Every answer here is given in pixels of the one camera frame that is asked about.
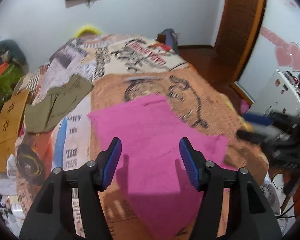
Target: pink heart decal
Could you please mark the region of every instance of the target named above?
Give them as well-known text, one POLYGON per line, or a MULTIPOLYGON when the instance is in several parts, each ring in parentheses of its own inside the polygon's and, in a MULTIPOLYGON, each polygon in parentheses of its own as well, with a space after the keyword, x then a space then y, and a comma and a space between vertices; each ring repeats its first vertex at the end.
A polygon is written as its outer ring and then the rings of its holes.
POLYGON ((276 46, 275 56, 277 58, 279 67, 291 66, 293 64, 293 57, 290 54, 290 46, 287 47, 276 46))
POLYGON ((290 46, 291 46, 291 54, 293 56, 292 69, 293 69, 293 71, 300 71, 300 48, 299 48, 299 45, 292 42, 292 43, 290 43, 290 46))

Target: pink object on floor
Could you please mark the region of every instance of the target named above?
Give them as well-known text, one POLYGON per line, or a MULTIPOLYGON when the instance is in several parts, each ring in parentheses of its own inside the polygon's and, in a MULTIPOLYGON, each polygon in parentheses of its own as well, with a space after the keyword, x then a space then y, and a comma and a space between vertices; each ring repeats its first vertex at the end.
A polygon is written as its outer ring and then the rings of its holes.
POLYGON ((240 113, 245 114, 246 112, 248 112, 249 109, 250 109, 249 104, 246 102, 246 100, 242 99, 240 105, 240 113))
POLYGON ((205 136, 183 123, 165 97, 149 95, 88 114, 102 150, 113 137, 122 141, 116 179, 133 211, 158 238, 175 236, 193 221, 202 192, 189 182, 179 141, 188 137, 195 150, 221 167, 226 136, 205 136))

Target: yellow fuzzy object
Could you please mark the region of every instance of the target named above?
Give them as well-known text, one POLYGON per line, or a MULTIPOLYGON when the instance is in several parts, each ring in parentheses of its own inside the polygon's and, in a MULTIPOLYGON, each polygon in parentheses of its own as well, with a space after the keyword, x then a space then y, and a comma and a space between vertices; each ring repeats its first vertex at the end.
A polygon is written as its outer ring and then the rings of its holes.
POLYGON ((91 34, 102 34, 102 32, 100 30, 98 30, 97 28, 93 27, 92 25, 86 25, 83 26, 82 28, 80 28, 76 34, 74 35, 75 38, 79 38, 80 36, 82 36, 83 34, 86 33, 91 33, 91 34))

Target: baseboard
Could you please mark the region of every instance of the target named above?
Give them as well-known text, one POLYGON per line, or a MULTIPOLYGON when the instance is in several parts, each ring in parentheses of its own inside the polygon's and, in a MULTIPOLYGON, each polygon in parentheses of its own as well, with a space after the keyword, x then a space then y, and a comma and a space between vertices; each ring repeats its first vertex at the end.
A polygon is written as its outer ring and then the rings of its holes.
POLYGON ((211 45, 179 45, 178 49, 213 49, 211 45))
POLYGON ((246 92, 244 92, 244 90, 240 87, 240 85, 237 82, 232 82, 230 83, 230 86, 232 86, 234 88, 235 91, 238 92, 238 94, 244 99, 246 100, 246 102, 249 104, 249 106, 251 106, 254 101, 252 100, 251 97, 249 97, 246 92))

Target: silver screw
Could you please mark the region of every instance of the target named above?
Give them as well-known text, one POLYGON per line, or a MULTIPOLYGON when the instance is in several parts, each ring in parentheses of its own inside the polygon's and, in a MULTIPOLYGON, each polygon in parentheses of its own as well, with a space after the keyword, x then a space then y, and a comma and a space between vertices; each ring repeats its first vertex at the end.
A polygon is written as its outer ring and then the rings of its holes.
POLYGON ((248 170, 247 170, 247 168, 241 168, 240 169, 240 172, 242 173, 242 174, 248 174, 248 170))
POLYGON ((58 173, 60 173, 60 171, 61 171, 60 167, 56 167, 56 168, 53 169, 54 174, 58 174, 58 173))
POLYGON ((214 162, 212 161, 207 161, 206 162, 206 166, 209 167, 209 168, 212 168, 214 166, 214 162))
POLYGON ((96 162, 95 162, 95 161, 88 161, 88 162, 87 162, 87 166, 88 166, 88 167, 93 167, 94 165, 96 165, 96 162))

